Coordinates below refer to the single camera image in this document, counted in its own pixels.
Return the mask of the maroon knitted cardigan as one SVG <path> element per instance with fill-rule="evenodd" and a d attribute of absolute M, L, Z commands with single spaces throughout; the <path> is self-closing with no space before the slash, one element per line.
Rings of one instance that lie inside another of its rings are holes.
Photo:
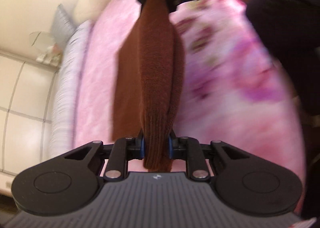
<path fill-rule="evenodd" d="M 166 0 L 146 0 L 118 52 L 112 138 L 144 135 L 144 167 L 168 172 L 169 134 L 183 87 L 185 51 Z"/>

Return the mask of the pink rose bed blanket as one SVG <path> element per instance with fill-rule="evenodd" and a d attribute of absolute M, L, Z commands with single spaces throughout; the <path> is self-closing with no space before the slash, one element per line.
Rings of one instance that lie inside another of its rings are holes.
<path fill-rule="evenodd" d="M 186 52 L 174 131 L 201 143 L 229 143 L 304 181 L 304 145 L 291 93 L 244 11 L 241 0 L 199 0 L 171 14 Z M 137 0 L 111 0 L 94 23 L 78 91 L 75 147 L 112 142 L 117 53 L 139 13 Z"/>

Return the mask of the cream quilted headboard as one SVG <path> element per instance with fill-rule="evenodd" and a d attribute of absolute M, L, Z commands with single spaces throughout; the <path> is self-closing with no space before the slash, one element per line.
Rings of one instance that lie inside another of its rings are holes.
<path fill-rule="evenodd" d="M 72 19 L 80 25 L 90 20 L 95 22 L 111 0 L 78 0 L 73 10 Z"/>

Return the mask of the striped lilac rolled duvet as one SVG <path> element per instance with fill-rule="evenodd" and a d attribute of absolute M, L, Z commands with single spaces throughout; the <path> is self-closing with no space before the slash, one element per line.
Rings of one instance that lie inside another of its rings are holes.
<path fill-rule="evenodd" d="M 90 20 L 79 25 L 63 54 L 53 102 L 50 159 L 73 148 L 78 91 L 92 27 Z"/>

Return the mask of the person's black trousers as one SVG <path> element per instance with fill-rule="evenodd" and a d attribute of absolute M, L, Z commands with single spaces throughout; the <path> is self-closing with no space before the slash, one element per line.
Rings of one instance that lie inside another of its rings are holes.
<path fill-rule="evenodd" d="M 302 217 L 319 217 L 319 0 L 249 0 L 246 17 L 299 97 L 307 165 Z"/>

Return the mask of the grey checked pillow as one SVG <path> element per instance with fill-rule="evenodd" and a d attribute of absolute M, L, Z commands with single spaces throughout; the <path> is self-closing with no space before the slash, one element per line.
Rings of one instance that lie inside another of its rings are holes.
<path fill-rule="evenodd" d="M 64 6 L 60 4 L 54 14 L 50 34 L 61 49 L 65 49 L 71 36 L 76 31 L 76 25 L 67 14 Z"/>

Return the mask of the white wardrobe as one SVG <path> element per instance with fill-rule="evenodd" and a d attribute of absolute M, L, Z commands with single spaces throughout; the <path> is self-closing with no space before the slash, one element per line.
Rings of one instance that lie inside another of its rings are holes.
<path fill-rule="evenodd" d="M 21 171 L 49 158 L 57 72 L 1 53 L 1 194 Z"/>

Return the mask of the oval vanity mirror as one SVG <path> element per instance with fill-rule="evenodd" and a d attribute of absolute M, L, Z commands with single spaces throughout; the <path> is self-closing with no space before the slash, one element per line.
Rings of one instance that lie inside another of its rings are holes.
<path fill-rule="evenodd" d="M 29 34 L 29 44 L 34 49 L 44 52 L 55 45 L 55 40 L 48 32 L 35 31 Z"/>

